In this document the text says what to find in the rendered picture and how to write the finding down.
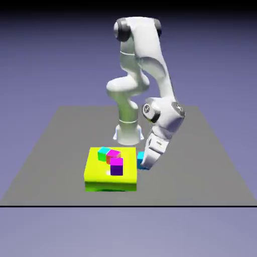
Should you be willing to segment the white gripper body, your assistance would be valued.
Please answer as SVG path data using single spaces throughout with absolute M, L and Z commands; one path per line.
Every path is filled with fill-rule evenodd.
M 161 155 L 162 153 L 155 152 L 154 150 L 151 150 L 151 149 L 146 149 L 144 151 L 142 167 L 148 170 L 151 169 Z

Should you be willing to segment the small blue cube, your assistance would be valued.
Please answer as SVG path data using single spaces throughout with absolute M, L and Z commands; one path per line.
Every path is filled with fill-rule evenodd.
M 145 152 L 138 152 L 138 155 L 137 155 L 137 169 L 139 169 L 139 170 L 149 170 L 150 169 L 149 167 L 147 167 L 143 164 L 144 153 Z

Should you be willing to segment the small purple cube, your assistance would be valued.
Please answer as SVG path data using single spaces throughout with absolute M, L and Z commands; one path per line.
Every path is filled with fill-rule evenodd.
M 110 174 L 112 176 L 123 175 L 123 158 L 111 158 L 110 159 Z

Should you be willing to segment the small orange cube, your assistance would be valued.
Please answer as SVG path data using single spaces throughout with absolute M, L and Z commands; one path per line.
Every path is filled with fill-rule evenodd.
M 106 154 L 106 163 L 110 164 L 110 159 L 111 158 L 120 158 L 121 156 L 121 152 L 120 151 L 116 151 L 113 149 L 110 149 L 107 154 Z

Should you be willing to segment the small cyan cube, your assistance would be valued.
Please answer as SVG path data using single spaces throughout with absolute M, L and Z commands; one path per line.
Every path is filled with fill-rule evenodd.
M 101 147 L 97 151 L 97 157 L 99 161 L 106 162 L 106 155 L 110 151 L 110 148 L 107 147 Z

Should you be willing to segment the large yellow box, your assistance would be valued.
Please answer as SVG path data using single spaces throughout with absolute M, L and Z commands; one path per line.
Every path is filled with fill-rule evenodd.
M 121 152 L 123 175 L 112 176 L 110 164 L 98 160 L 100 147 L 89 150 L 85 170 L 85 191 L 136 191 L 137 190 L 137 155 L 134 147 L 110 148 Z

